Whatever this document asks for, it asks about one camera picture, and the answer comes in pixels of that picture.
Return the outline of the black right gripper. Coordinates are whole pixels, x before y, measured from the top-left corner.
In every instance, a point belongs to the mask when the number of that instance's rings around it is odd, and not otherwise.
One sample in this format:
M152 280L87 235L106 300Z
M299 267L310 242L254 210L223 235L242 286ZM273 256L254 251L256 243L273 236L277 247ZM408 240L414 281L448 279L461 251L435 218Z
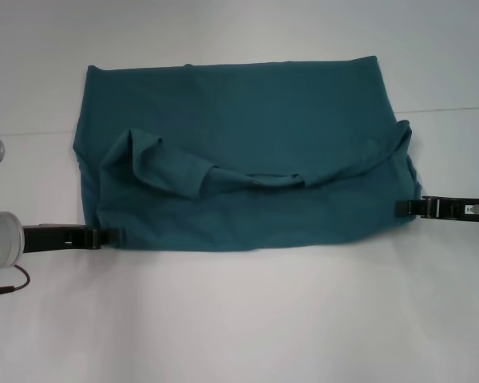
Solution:
M479 199L424 196L421 199L398 201L395 204L395 215L479 222Z

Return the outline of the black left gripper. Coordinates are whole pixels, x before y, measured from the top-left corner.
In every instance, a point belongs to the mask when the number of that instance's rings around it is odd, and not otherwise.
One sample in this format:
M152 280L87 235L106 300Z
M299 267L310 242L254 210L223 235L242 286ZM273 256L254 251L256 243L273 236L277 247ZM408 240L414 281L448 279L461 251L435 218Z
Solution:
M117 229L71 225L37 225L23 227L24 253L71 249L98 250L116 247L120 242Z

